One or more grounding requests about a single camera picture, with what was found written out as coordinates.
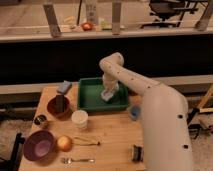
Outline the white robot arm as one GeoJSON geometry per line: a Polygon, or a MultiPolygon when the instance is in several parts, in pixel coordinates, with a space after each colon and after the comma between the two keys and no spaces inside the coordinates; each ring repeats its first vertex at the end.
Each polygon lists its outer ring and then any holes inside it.
{"type": "Polygon", "coordinates": [[[187,124],[188,102],[174,88],[123,67],[116,52],[99,62],[106,90],[118,81],[142,97],[146,171],[195,171],[187,124]]]}

